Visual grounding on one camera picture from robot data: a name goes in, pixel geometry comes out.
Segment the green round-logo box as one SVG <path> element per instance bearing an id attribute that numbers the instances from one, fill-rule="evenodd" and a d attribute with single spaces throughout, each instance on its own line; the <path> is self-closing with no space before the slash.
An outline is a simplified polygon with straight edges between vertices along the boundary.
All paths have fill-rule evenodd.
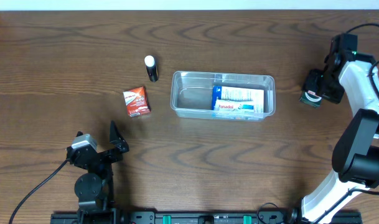
<path id="1" fill-rule="evenodd" d="M 302 91 L 299 101 L 313 108 L 318 108 L 322 103 L 322 98 L 315 95 L 312 91 Z"/>

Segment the large blue white medicine box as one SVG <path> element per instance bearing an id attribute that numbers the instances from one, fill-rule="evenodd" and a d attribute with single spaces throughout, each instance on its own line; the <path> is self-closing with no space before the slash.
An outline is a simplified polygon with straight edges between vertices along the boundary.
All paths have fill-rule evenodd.
<path id="1" fill-rule="evenodd" d="M 264 112 L 264 91 L 229 86 L 214 86 L 212 92 L 212 109 L 216 100 L 252 101 L 256 106 L 253 113 Z"/>

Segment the white Panadol box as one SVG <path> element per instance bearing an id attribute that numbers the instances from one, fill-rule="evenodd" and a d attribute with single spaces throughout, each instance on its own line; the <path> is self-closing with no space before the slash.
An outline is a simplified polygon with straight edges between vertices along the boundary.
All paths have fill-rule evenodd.
<path id="1" fill-rule="evenodd" d="M 256 106 L 252 101 L 229 101 L 216 100 L 213 109 L 215 111 L 226 111 L 235 113 L 253 113 Z"/>

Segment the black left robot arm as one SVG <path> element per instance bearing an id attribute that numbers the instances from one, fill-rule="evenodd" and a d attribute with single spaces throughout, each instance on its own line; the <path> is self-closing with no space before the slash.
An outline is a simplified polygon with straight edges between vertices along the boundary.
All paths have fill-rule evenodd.
<path id="1" fill-rule="evenodd" d="M 78 197 L 78 223 L 119 223 L 121 212 L 115 208 L 112 164 L 123 159 L 129 151 L 128 143 L 118 131 L 115 122 L 110 124 L 110 143 L 113 148 L 97 152 L 97 142 L 90 134 L 77 133 L 67 148 L 66 159 L 86 174 L 75 182 Z"/>

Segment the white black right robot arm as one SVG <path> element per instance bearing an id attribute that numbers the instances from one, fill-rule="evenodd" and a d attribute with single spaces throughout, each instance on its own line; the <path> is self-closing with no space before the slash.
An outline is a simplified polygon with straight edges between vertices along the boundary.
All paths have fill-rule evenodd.
<path id="1" fill-rule="evenodd" d="M 349 99 L 353 119 L 335 145 L 332 170 L 301 200 L 296 220 L 330 223 L 359 194 L 376 195 L 379 186 L 379 78 L 377 61 L 353 50 L 330 54 L 324 70 L 312 70 L 305 83 L 316 96 L 339 103 Z"/>

